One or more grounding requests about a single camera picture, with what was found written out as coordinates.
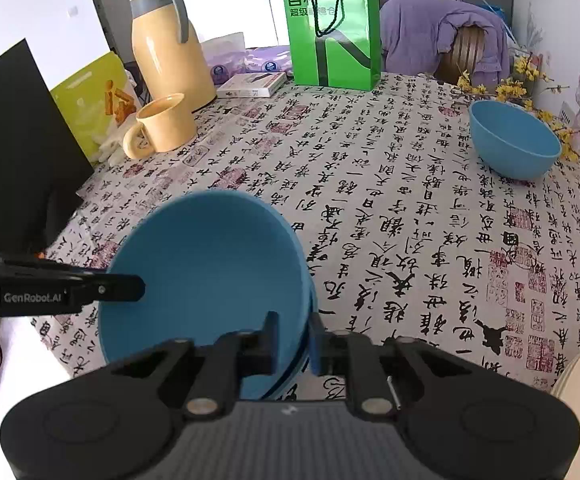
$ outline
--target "thermos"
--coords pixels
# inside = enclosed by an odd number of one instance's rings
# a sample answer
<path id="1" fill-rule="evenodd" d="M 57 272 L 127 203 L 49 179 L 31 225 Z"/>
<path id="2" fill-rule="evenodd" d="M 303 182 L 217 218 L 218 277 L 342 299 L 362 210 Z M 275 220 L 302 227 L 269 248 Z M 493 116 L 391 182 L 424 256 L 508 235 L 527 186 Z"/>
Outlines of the thermos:
<path id="1" fill-rule="evenodd" d="M 153 99 L 186 95 L 191 110 L 216 97 L 183 0 L 130 0 L 132 51 Z"/>

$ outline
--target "mug handle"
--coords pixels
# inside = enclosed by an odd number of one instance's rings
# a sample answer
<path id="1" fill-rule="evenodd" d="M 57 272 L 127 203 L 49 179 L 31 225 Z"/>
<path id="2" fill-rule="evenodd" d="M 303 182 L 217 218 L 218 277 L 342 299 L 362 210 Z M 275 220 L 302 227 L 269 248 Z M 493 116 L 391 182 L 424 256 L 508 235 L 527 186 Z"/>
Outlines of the mug handle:
<path id="1" fill-rule="evenodd" d="M 144 129 L 142 123 L 134 124 L 124 135 L 124 151 L 130 158 L 143 158 L 154 153 L 154 147 L 148 141 L 148 146 L 139 148 L 136 143 L 136 138 Z"/>

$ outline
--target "purple jacket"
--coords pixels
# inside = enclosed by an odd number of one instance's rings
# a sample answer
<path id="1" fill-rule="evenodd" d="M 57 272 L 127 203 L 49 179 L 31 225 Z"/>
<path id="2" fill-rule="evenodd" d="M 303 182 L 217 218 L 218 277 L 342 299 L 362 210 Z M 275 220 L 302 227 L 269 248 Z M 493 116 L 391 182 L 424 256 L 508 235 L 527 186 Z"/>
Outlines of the purple jacket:
<path id="1" fill-rule="evenodd" d="M 386 72 L 434 73 L 440 54 L 452 50 L 456 30 L 477 25 L 485 31 L 485 45 L 473 84 L 492 86 L 510 76 L 506 29 L 489 10 L 454 0 L 389 0 L 380 19 Z"/>

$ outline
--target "yellow mug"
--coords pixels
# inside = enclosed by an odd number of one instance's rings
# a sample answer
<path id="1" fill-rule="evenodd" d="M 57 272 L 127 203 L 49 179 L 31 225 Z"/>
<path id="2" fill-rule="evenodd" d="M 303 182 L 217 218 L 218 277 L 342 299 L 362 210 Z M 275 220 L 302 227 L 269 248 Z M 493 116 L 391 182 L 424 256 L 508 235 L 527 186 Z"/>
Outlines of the yellow mug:
<path id="1" fill-rule="evenodd" d="M 196 135 L 196 124 L 186 96 L 176 92 L 145 105 L 136 113 L 137 124 L 124 136 L 124 151 L 130 158 L 142 158 L 154 152 L 169 152 Z M 148 146 L 140 148 L 143 133 Z"/>

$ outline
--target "thermos handle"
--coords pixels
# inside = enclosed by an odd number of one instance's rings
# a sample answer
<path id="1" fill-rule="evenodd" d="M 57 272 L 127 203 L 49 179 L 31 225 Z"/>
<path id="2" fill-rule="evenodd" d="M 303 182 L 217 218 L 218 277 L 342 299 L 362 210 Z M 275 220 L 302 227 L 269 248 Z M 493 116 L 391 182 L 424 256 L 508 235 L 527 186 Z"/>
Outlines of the thermos handle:
<path id="1" fill-rule="evenodd" d="M 186 10 L 186 4 L 183 0 L 172 0 L 174 4 L 174 10 L 177 13 L 177 21 L 179 22 L 179 43 L 186 43 L 188 40 L 188 12 Z"/>

